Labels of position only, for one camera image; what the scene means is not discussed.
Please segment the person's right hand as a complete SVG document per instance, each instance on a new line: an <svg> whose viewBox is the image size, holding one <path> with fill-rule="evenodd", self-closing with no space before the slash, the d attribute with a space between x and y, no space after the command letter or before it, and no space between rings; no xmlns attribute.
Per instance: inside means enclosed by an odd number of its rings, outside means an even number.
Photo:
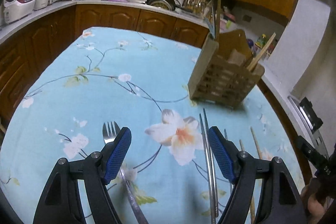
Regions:
<svg viewBox="0 0 336 224"><path fill-rule="evenodd" d="M307 223L318 223L326 212L326 206L321 204L315 196L315 192L319 187L319 180L317 178L312 178L306 186L303 187L301 191L301 199L307 201L307 209L310 216L307 218Z"/></svg>

